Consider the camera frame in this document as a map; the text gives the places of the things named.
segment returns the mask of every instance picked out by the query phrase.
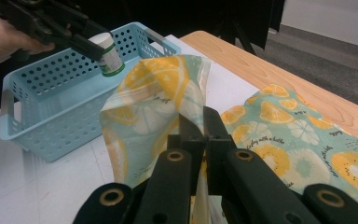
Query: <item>basket handle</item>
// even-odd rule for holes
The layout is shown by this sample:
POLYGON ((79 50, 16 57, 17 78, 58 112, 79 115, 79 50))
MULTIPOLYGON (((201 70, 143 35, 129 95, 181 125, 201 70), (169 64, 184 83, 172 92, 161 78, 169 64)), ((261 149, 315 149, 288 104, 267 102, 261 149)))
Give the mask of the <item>basket handle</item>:
POLYGON ((4 78, 1 114, 0 114, 0 137, 3 140, 10 139, 10 127, 12 127, 14 119, 14 95, 8 88, 8 77, 4 78))
POLYGON ((139 27, 145 30, 145 34, 147 35, 148 38, 150 38, 151 40, 155 41, 157 44, 163 47, 165 55, 168 54, 168 52, 166 52, 167 49, 171 49, 172 54, 179 54, 181 52, 181 49, 178 46, 174 45, 170 40, 168 40, 164 36, 159 35, 154 30, 144 26, 140 22, 134 22, 134 23, 136 23, 139 27))

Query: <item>finger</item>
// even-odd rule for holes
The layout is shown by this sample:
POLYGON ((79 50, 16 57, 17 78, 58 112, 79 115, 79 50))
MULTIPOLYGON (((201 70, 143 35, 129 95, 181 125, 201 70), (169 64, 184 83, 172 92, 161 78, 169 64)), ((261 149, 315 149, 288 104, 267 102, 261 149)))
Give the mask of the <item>finger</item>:
POLYGON ((13 45, 16 46, 17 49, 28 51, 29 54, 37 54, 43 51, 53 50, 55 48, 54 44, 43 45, 25 33, 14 29, 14 27, 9 32, 13 45))

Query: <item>blue plastic basket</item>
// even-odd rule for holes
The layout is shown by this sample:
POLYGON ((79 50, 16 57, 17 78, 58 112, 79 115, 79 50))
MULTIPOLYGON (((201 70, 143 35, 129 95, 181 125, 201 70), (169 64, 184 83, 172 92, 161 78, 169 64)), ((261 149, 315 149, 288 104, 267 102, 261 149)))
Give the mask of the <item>blue plastic basket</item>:
POLYGON ((114 77, 104 77, 96 62, 72 49, 8 74, 2 92, 1 139, 55 161, 102 134, 100 110, 139 60, 180 53, 179 47, 139 22, 112 34, 125 63, 114 77), (20 109, 15 109, 16 101, 20 109))

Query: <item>gray floor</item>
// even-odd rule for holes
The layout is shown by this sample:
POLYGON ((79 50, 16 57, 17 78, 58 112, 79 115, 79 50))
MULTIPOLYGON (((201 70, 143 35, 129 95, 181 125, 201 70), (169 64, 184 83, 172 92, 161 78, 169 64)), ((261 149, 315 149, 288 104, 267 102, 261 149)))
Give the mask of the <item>gray floor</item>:
POLYGON ((274 33, 254 46, 258 57, 358 105, 358 46, 284 25, 274 33))

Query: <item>bottle cap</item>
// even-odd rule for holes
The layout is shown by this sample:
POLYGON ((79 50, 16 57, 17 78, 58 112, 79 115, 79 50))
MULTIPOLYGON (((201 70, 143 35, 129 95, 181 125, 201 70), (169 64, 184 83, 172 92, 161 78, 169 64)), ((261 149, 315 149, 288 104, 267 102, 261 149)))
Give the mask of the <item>bottle cap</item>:
POLYGON ((95 35, 90 38, 89 41, 100 46, 103 49, 107 49, 113 44, 113 38, 109 33, 95 35))

